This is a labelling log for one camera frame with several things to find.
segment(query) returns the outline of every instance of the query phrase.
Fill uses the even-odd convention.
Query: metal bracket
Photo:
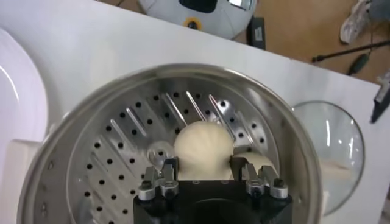
[[[264,181],[256,173],[255,166],[252,163],[245,164],[243,173],[246,173],[246,192],[257,198],[264,194]]]

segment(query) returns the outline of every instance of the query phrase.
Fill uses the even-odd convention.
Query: black device
[[[235,179],[222,181],[177,181],[179,164],[172,159],[163,178],[148,167],[133,201],[134,224],[292,223],[293,200],[271,167],[263,166],[260,176],[245,158],[232,158],[230,167]],[[274,181],[267,186],[266,179]]]
[[[263,17],[252,17],[246,29],[247,44],[259,49],[266,49],[266,29]]]

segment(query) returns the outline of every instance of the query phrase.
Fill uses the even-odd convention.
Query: steamed bun
[[[233,139],[215,122],[198,121],[184,128],[175,140],[180,180],[228,180],[232,172]]]

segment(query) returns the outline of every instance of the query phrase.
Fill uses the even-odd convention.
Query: white plate
[[[42,141],[47,122],[46,91],[38,70],[23,48],[0,29],[0,187],[8,142]]]

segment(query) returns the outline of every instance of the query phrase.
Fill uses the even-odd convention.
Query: white robot vacuum
[[[232,39],[246,29],[257,0],[138,0],[147,15]]]

